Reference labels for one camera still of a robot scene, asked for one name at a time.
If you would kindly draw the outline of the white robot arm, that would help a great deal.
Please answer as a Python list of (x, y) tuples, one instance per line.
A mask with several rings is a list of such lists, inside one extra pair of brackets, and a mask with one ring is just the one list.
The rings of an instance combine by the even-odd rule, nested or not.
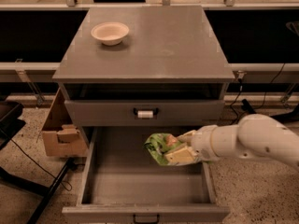
[(280, 161), (299, 170), (299, 136), (280, 122), (261, 114), (244, 117), (236, 125), (209, 125), (178, 137), (181, 145), (166, 152), (170, 165), (234, 158)]

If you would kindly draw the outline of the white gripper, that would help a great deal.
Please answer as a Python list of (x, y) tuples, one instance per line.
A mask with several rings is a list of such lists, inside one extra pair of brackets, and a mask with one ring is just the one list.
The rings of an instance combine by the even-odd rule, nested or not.
[(198, 161), (217, 161), (211, 144), (211, 137), (217, 125), (203, 126), (199, 130), (191, 130), (177, 137), (181, 143), (190, 143), (192, 147), (173, 149), (164, 154), (169, 164), (193, 164)]

